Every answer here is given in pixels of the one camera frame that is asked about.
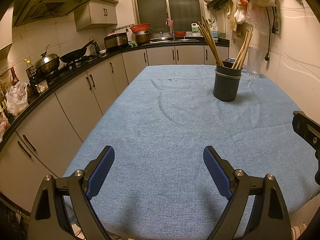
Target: chopstick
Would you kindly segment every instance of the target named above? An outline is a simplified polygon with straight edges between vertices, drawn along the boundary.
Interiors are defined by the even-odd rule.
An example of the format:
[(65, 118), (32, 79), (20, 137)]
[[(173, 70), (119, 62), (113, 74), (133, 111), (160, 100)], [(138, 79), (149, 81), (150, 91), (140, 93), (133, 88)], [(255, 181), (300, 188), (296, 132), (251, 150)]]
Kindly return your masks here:
[(205, 22), (204, 25), (201, 25), (201, 23), (198, 22), (199, 30), (201, 31), (202, 36), (204, 37), (205, 41), (207, 42), (210, 50), (212, 51), (213, 56), (216, 59), (216, 62), (219, 65), (223, 66), (222, 60), (221, 60), (221, 58), (219, 56), (219, 53), (218, 53), (217, 48), (216, 48), (216, 45), (214, 43), (209, 24), (208, 24), (207, 20), (205, 20), (205, 19), (204, 19), (204, 22)]
[(249, 29), (249, 31), (247, 31), (246, 35), (245, 35), (245, 39), (244, 42), (242, 44), (242, 47), (238, 53), (238, 56), (235, 60), (235, 62), (232, 65), (233, 69), (242, 69), (242, 65), (244, 63), (245, 57), (247, 55), (247, 51), (248, 51), (248, 47), (252, 38), (252, 31), (253, 31), (253, 27), (251, 27)]

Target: stainless steel pot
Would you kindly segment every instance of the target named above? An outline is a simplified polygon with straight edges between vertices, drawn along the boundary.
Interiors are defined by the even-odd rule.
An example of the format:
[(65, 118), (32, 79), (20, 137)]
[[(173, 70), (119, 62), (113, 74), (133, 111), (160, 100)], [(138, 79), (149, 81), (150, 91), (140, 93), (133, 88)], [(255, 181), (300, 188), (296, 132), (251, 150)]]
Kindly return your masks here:
[(60, 57), (57, 54), (53, 53), (53, 54), (49, 54), (48, 56), (46, 56), (48, 46), (45, 48), (45, 52), (41, 54), (42, 58), (40, 60), (38, 60), (36, 62), (36, 64), (34, 65), (35, 70), (38, 75), (46, 76), (49, 73), (51, 73), (52, 71), (59, 68), (59, 65), (60, 65), (59, 58)]
[(140, 31), (135, 33), (135, 35), (136, 35), (136, 42), (138, 45), (142, 45), (150, 42), (149, 31)]

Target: range hood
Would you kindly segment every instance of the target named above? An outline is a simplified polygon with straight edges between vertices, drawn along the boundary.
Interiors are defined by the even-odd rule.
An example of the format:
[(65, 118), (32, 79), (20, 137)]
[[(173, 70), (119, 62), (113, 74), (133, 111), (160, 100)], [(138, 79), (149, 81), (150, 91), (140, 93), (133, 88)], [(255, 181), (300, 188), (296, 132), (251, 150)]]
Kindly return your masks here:
[(89, 1), (90, 0), (25, 0), (19, 9), (13, 26), (65, 16)]

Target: pot lid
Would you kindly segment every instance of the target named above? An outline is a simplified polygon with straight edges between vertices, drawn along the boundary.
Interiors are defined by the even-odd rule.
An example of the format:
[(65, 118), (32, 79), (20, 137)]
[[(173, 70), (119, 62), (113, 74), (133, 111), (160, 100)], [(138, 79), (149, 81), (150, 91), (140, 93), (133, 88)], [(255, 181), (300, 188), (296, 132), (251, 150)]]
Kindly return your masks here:
[(153, 32), (152, 37), (155, 41), (166, 41), (170, 37), (170, 34), (167, 29), (159, 28)]
[(52, 61), (52, 60), (54, 60), (54, 59), (56, 59), (56, 58), (60, 58), (60, 57), (59, 57), (57, 54), (55, 54), (55, 53), (52, 53), (52, 54), (49, 54), (49, 55), (46, 56), (46, 54), (47, 54), (47, 49), (48, 49), (49, 46), (50, 46), (50, 45), (48, 45), (48, 46), (45, 48), (45, 52), (41, 54), (41, 57), (42, 57), (42, 58), (41, 58), (40, 60), (38, 60), (38, 61), (36, 62), (36, 64), (34, 65), (35, 69), (41, 67), (42, 65), (44, 65), (44, 64), (46, 64), (46, 63), (48, 63), (48, 62), (50, 62), (50, 61)]

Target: lower cabinet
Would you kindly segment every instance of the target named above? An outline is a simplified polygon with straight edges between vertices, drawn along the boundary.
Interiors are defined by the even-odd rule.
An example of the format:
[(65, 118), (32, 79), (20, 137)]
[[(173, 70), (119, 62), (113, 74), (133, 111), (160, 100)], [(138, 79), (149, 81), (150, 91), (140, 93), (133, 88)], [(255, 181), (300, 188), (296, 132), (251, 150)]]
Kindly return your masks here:
[[(217, 52), (219, 53), (219, 56), (222, 61), (228, 59), (229, 47), (217, 46)], [(216, 65), (216, 59), (214, 58), (214, 55), (208, 45), (204, 46), (204, 64)]]
[(125, 72), (122, 54), (118, 54), (108, 59), (109, 68), (112, 74), (113, 82), (116, 86), (118, 96), (129, 85), (127, 74)]
[(203, 65), (203, 45), (181, 45), (175, 46), (177, 65)]
[(176, 64), (176, 53), (174, 46), (148, 48), (147, 54), (149, 66)]
[(51, 94), (16, 129), (29, 150), (55, 175), (62, 177), (82, 141)]
[(92, 91), (96, 97), (100, 110), (102, 114), (104, 114), (118, 97), (112, 74), (109, 70), (108, 61), (105, 60), (92, 68), (89, 68), (87, 74), (89, 81), (92, 83)]
[(40, 184), (47, 174), (54, 176), (14, 132), (0, 154), (1, 193), (31, 212)]
[(138, 49), (122, 53), (125, 71), (129, 84), (136, 76), (148, 66), (148, 56), (146, 49)]
[(93, 82), (90, 82), (87, 72), (83, 72), (55, 92), (63, 111), (83, 142), (102, 117), (92, 87)]

